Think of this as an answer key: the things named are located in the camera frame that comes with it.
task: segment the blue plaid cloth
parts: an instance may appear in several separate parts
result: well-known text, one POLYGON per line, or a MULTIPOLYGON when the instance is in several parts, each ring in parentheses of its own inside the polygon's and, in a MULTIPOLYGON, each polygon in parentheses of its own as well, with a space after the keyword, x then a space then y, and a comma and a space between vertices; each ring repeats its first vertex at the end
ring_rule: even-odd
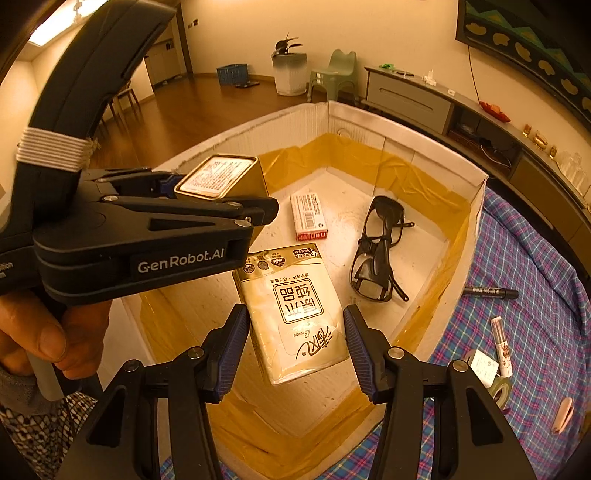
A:
MULTIPOLYGON (((591 306, 573 267, 506 201, 487 189, 468 284, 519 290, 519 299, 462 297, 430 362, 447 365, 479 348, 496 358, 489 320, 503 317, 511 347, 513 389, 506 418, 540 480, 552 478, 579 442, 591 380, 591 306), (574 414, 561 435, 551 426, 565 397, 574 414)), ((434 404, 426 400, 418 478, 433 460, 434 404)), ((319 479, 366 479, 381 424, 319 479)), ((222 465, 224 478, 238 480, 222 465)), ((173 480, 170 459, 162 467, 173 480)))

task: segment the yellow tape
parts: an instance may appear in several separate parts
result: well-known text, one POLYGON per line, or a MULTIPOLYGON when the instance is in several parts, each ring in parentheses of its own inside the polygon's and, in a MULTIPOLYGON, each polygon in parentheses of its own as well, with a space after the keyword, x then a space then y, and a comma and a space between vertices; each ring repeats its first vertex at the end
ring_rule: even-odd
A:
POLYGON ((496 402, 498 407, 502 410, 509 401, 512 388, 513 384, 511 383, 510 378, 496 377, 492 385, 487 388, 487 390, 488 393, 491 394, 491 397, 496 402))

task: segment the human hand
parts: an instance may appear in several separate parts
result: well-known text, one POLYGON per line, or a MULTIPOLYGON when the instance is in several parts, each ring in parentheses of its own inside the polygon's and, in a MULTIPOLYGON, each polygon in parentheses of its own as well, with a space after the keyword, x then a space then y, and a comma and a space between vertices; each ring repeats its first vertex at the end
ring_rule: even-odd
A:
POLYGON ((110 301, 71 307, 60 325, 28 290, 0 297, 0 365, 12 375, 32 375, 30 352, 66 378, 90 377, 100 365, 110 308, 110 301))

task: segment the potted plant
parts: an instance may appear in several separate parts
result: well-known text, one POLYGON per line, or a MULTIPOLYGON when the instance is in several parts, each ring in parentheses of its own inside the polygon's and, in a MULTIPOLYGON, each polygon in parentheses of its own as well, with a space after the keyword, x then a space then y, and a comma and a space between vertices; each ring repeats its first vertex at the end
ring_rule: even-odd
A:
POLYGON ((306 92, 308 71, 305 53, 290 52, 290 48, 301 47, 301 43, 292 43, 298 37, 280 40, 275 44, 275 51, 271 55, 273 71, 275 73, 275 88, 279 95, 302 95, 306 92))

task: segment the black marker pen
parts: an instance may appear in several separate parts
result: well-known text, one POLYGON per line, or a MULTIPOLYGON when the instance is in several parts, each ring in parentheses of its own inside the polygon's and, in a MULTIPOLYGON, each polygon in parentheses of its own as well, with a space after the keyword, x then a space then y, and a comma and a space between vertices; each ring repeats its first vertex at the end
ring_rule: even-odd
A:
POLYGON ((491 297, 502 300, 515 300, 519 298, 517 290, 495 287, 464 287, 462 295, 472 295, 474 297, 491 297))

